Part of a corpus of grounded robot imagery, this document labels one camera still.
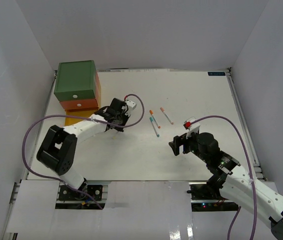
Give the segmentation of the blue thin pen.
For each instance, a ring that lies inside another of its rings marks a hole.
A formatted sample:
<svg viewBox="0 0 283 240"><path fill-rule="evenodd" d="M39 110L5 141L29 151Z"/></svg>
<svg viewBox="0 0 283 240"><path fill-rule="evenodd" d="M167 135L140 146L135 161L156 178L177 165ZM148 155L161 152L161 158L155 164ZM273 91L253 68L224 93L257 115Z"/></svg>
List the blue thin pen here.
<svg viewBox="0 0 283 240"><path fill-rule="evenodd" d="M154 130L154 133L155 133L156 137L159 138L159 137L160 137L160 134L159 134L158 131L157 131L157 128L156 128L156 126L155 126L155 122L154 122L153 117L149 117L149 120L150 120L150 123L151 123L151 125L152 125L152 128L153 128L153 130Z"/></svg>

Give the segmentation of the orange cap thin pen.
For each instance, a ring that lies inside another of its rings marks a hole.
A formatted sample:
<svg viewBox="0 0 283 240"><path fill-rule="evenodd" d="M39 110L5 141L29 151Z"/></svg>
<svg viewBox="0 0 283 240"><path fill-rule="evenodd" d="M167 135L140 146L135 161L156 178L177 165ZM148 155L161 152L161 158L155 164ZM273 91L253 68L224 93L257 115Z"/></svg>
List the orange cap thin pen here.
<svg viewBox="0 0 283 240"><path fill-rule="evenodd" d="M152 117L152 119L153 119L155 125L157 126L157 128L160 129L161 126L158 124L158 122L157 122L157 120L156 120L156 118L155 118L154 112L150 109L150 110L149 110L149 113L150 113L150 115L151 115L151 117Z"/></svg>

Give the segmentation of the green top drawer box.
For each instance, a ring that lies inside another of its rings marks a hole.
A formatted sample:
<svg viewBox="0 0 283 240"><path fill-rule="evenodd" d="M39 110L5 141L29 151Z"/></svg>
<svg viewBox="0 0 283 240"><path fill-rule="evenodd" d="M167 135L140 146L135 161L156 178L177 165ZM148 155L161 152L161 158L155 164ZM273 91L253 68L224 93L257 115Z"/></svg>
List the green top drawer box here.
<svg viewBox="0 0 283 240"><path fill-rule="evenodd" d="M97 70L93 60L59 63L54 95L59 102L95 99Z"/></svg>

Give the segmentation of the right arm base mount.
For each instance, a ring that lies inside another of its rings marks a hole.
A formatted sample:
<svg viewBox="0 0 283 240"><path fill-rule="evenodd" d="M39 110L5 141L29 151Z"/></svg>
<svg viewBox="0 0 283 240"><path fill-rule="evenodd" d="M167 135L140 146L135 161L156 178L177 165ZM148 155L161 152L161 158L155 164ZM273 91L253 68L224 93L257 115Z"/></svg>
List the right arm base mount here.
<svg viewBox="0 0 283 240"><path fill-rule="evenodd" d="M239 206L220 195L212 185L213 177L206 181L190 181L187 194L192 212L236 212Z"/></svg>

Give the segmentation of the orange drawer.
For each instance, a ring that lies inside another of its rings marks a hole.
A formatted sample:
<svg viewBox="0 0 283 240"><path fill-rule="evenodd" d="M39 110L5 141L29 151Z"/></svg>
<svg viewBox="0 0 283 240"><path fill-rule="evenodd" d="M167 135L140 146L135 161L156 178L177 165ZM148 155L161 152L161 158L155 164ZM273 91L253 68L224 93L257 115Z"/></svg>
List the orange drawer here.
<svg viewBox="0 0 283 240"><path fill-rule="evenodd" d="M100 106L100 102L95 98L78 99L78 100L61 101L60 105L65 110L92 109L92 108L98 108Z"/></svg>

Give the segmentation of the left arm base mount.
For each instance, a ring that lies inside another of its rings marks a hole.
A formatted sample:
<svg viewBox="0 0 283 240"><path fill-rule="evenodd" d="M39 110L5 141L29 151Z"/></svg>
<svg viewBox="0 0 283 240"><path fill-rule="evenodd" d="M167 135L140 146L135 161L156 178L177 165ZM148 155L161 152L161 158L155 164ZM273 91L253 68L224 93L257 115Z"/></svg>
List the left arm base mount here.
<svg viewBox="0 0 283 240"><path fill-rule="evenodd" d="M55 209L57 210L102 210L106 204L107 191L100 184L85 183L82 192L91 197L71 190L66 185L61 185L58 189Z"/></svg>

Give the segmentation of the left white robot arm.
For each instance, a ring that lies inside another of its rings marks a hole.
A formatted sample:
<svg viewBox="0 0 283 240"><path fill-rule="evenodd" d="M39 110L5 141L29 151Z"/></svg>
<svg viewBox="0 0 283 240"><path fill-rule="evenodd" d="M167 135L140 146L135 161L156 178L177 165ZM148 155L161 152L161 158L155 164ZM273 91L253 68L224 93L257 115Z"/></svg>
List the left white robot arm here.
<svg viewBox="0 0 283 240"><path fill-rule="evenodd" d="M65 127L51 126L36 159L70 186L69 192L75 199L83 199L87 195L86 179L73 167L77 145L109 129L122 132L136 106L131 100L114 98L109 106L95 111L90 120Z"/></svg>

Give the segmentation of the salmon cap thin pen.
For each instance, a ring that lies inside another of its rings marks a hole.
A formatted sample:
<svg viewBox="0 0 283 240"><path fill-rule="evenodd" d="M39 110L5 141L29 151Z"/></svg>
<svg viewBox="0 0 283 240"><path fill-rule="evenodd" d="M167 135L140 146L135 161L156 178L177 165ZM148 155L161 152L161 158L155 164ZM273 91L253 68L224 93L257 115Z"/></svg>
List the salmon cap thin pen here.
<svg viewBox="0 0 283 240"><path fill-rule="evenodd" d="M174 122L169 118L169 116L168 116L167 113L165 112L164 108L163 108L163 107L160 107L160 110L161 110L161 112L164 114L164 116L166 117L166 119L169 121L169 123L170 123L171 125L173 125Z"/></svg>

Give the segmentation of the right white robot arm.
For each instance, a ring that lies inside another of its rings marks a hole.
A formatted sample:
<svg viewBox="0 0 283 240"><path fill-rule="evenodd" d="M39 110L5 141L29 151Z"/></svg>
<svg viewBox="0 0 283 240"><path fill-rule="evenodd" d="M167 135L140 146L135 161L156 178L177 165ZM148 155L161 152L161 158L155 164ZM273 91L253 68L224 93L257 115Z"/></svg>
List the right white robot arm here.
<svg viewBox="0 0 283 240"><path fill-rule="evenodd" d="M262 181L250 178L249 172L231 155L222 151L211 133L185 133L175 136L169 146L175 156L192 153L212 173L207 193L212 199L228 199L246 211L257 214L278 240L283 240L283 196Z"/></svg>

